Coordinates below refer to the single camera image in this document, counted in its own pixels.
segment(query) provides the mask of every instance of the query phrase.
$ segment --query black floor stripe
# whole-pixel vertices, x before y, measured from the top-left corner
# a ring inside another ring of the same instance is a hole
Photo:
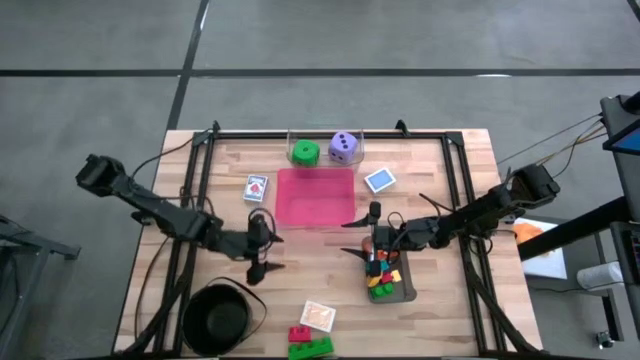
[[[186,65],[193,66],[193,59]],[[344,78],[344,77],[589,77],[640,76],[640,68],[603,69],[123,69],[0,70],[0,77],[180,77]]]
[[[640,76],[640,68],[628,69],[203,69],[193,70],[201,78],[281,77],[560,77]]]
[[[177,77],[179,69],[122,69],[122,70],[2,70],[0,77]]]
[[[173,104],[171,105],[171,112],[169,113],[169,120],[167,121],[167,130],[175,130],[178,127],[180,112],[182,111],[184,98],[187,94],[189,78],[191,77],[193,62],[195,61],[196,52],[198,51],[198,44],[200,43],[200,36],[202,35],[202,29],[204,28],[208,8],[209,0],[201,0],[196,14],[196,20],[193,24],[193,30],[191,31],[191,40],[189,41],[189,47],[187,48],[187,55],[185,56],[184,64],[182,65],[180,81],[178,82],[178,88],[176,89]]]

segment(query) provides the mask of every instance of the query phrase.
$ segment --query wooden table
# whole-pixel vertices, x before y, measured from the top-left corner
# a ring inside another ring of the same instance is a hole
[[[479,197],[499,182],[489,133],[484,129],[462,131],[476,197]],[[163,151],[177,147],[191,136],[191,131],[168,132]],[[244,230],[247,214],[255,207],[242,199],[247,175],[269,177],[263,206],[275,211],[277,171],[291,166],[285,156],[287,144],[282,140],[219,140],[215,144],[207,195],[213,201],[216,215],[225,220],[225,228]],[[457,159],[455,149],[452,152],[453,159]],[[187,146],[161,159],[154,185],[157,194],[178,194],[184,182],[188,154]],[[460,167],[455,160],[454,166],[458,184],[462,184]],[[391,170],[397,183],[374,197],[363,179],[382,167]],[[356,219],[366,214],[373,199],[382,204],[381,219],[386,219],[392,211],[399,211],[405,219],[435,215],[435,210],[418,197],[418,192],[451,206],[439,141],[367,140],[366,158],[355,171]],[[463,186],[459,188],[464,204]],[[418,291],[415,301],[372,305],[367,298],[362,261],[339,249],[358,248],[369,232],[369,228],[280,227],[278,233],[285,243],[274,245],[269,257],[286,264],[286,268],[269,273],[262,283],[254,287],[268,306],[268,317],[256,334],[229,355],[286,356],[288,329],[298,324],[307,299],[337,309],[330,336],[335,354],[339,356],[477,354],[458,241],[453,240],[444,249],[425,249],[408,254],[413,284]],[[151,258],[164,239],[154,227],[147,227],[142,234],[116,338],[116,350],[133,341],[134,310],[140,287]],[[493,242],[489,259],[498,301],[526,339],[540,348],[541,341],[516,242],[506,232],[499,232]],[[169,253],[170,246],[167,245],[151,273],[142,301],[140,328],[159,306]],[[222,254],[198,250],[192,289],[195,292],[220,275],[244,283],[248,266],[246,262],[231,262]],[[168,345],[173,339],[176,308],[168,326]],[[490,348],[493,348],[488,312],[484,305],[482,308],[485,332]],[[262,314],[260,307],[254,306],[254,318],[260,319]],[[315,337],[323,335],[314,330]],[[183,354],[192,352],[185,346]]]

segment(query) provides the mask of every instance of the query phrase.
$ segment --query yellow block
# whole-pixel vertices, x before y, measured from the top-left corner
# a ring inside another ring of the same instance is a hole
[[[402,281],[402,277],[400,276],[400,271],[393,270],[391,272],[391,276],[393,276],[393,282]]]
[[[382,278],[382,275],[381,276],[374,276],[374,277],[367,276],[367,285],[369,287],[374,287],[374,286],[378,285],[378,283],[380,282],[380,278]]]

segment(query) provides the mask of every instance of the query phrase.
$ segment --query pink tray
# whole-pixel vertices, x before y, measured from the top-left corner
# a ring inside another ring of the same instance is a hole
[[[352,169],[280,169],[276,220],[284,225],[341,225],[356,215]]]

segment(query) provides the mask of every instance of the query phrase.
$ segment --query green block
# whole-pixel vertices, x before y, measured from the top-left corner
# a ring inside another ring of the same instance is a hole
[[[333,352],[333,344],[329,337],[312,340],[309,343],[289,345],[289,360],[302,360],[326,355]]]
[[[387,283],[384,285],[378,285],[376,287],[371,288],[370,291],[371,291],[371,296],[373,296],[374,299],[389,296],[393,294],[393,284]]]
[[[298,140],[293,146],[291,161],[302,166],[316,166],[320,158],[320,146],[311,140]]]

